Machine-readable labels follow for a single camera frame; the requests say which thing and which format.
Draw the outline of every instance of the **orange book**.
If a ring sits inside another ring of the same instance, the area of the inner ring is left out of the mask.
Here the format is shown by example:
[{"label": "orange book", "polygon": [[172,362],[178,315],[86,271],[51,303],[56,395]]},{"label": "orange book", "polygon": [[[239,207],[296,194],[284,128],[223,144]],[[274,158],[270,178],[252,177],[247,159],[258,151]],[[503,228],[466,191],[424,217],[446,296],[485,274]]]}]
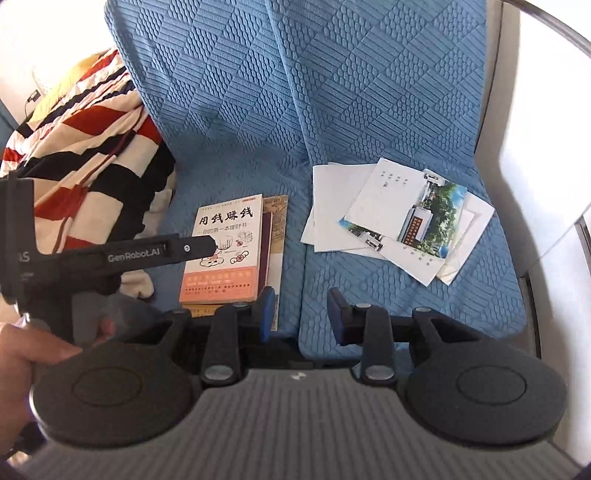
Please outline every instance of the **orange book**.
[{"label": "orange book", "polygon": [[193,236],[211,235],[212,257],[185,265],[179,301],[219,304],[254,301],[258,292],[262,195],[200,207]]},{"label": "orange book", "polygon": [[[271,250],[271,225],[273,221],[273,214],[271,212],[265,212],[265,206],[263,203],[263,214],[262,214],[262,234],[261,234],[261,262],[259,265],[259,279],[257,294],[261,294],[261,291],[267,285],[267,274],[269,272],[269,254]],[[221,307],[219,303],[183,303],[183,308],[191,311],[191,317],[208,317],[213,315],[216,310]]]}]

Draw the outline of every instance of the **human hand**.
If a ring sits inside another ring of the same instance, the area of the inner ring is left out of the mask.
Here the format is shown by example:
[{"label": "human hand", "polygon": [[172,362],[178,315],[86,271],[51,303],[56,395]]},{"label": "human hand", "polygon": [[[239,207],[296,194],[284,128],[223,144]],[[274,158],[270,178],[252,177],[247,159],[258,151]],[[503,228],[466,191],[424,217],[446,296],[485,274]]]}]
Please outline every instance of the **human hand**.
[{"label": "human hand", "polygon": [[55,365],[81,351],[41,330],[0,326],[0,454],[10,451],[33,419],[29,408],[33,364]]}]

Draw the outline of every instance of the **cartoon illustration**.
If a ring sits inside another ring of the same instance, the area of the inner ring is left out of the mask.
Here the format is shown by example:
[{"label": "cartoon illustration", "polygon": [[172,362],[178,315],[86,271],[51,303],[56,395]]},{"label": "cartoon illustration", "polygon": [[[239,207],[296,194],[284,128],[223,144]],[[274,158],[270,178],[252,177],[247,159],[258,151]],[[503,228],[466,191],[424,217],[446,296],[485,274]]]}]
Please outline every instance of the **cartoon illustration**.
[{"label": "cartoon illustration", "polygon": [[234,264],[236,262],[241,262],[242,260],[244,260],[246,257],[248,257],[248,250],[244,250],[244,252],[242,252],[241,254],[233,257],[230,259],[230,263]]},{"label": "cartoon illustration", "polygon": [[222,257],[218,257],[217,254],[215,254],[212,257],[209,258],[202,258],[201,261],[199,262],[199,265],[201,265],[202,267],[215,267],[216,265],[221,265],[223,264],[223,258]]},{"label": "cartoon illustration", "polygon": [[242,240],[244,243],[252,242],[252,232],[240,232],[238,234],[238,239]]},{"label": "cartoon illustration", "polygon": [[220,244],[217,246],[222,252],[227,250],[232,246],[233,239],[230,235],[226,235],[226,237],[220,240]]}]

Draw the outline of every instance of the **gray ribbed surface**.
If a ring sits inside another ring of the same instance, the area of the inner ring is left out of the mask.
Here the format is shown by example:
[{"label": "gray ribbed surface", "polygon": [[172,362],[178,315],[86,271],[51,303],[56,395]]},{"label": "gray ribbed surface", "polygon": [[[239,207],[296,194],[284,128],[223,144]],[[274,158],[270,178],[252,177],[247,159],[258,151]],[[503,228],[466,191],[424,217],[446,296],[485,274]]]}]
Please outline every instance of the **gray ribbed surface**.
[{"label": "gray ribbed surface", "polygon": [[98,452],[52,444],[22,471],[39,480],[559,480],[578,470],[546,442],[507,452],[445,442],[394,392],[359,385],[347,370],[295,373],[251,371],[234,387],[207,390],[158,439]]}]

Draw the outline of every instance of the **blue textured fabric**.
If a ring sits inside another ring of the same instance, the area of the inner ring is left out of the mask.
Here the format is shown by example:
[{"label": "blue textured fabric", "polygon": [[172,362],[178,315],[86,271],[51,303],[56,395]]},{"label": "blue textured fabric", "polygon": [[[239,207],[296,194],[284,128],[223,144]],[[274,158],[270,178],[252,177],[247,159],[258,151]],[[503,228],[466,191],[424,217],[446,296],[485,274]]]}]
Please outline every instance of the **blue textured fabric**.
[{"label": "blue textured fabric", "polygon": [[[188,234],[200,205],[290,195],[280,330],[299,334],[305,355],[359,356],[335,343],[332,286],[396,314],[429,305],[495,336],[525,325],[496,215],[450,287],[298,242],[314,164],[385,156],[488,200],[473,165],[484,0],[109,0],[106,18],[179,163],[164,232]],[[151,272],[159,308],[176,304],[182,267]]]}]

